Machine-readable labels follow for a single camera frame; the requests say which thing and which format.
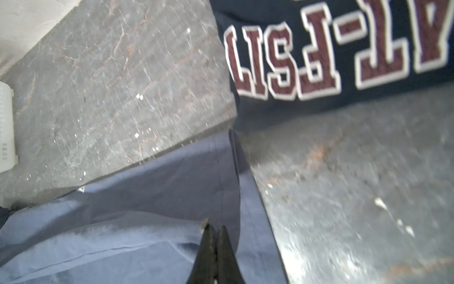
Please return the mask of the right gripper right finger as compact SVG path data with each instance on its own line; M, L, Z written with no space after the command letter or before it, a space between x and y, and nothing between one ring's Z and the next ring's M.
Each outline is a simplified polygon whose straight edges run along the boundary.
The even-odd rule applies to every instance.
M245 284L225 226L219 231L217 264L219 284Z

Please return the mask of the grey blue tank top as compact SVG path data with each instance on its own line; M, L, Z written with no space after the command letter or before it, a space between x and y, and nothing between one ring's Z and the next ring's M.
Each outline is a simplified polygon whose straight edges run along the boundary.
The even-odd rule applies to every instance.
M226 131L45 204L1 210L4 284L183 284L205 226L248 284L286 271L237 134Z

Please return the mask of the navy tank top red trim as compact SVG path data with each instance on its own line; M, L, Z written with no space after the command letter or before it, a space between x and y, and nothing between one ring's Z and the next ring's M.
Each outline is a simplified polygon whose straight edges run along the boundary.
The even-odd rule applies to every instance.
M454 79L452 1L211 1L253 131Z

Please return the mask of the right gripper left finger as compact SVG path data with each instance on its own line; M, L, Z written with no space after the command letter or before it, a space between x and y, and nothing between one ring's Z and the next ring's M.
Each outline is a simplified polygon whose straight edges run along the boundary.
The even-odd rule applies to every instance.
M215 283L217 270L215 241L215 230L212 225L207 224L187 284Z

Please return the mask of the white plastic laundry basket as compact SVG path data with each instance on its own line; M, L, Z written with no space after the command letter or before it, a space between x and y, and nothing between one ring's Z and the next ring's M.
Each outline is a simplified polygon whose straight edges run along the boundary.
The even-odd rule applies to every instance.
M18 164L15 150L13 97L14 90L1 82L1 173L11 170Z

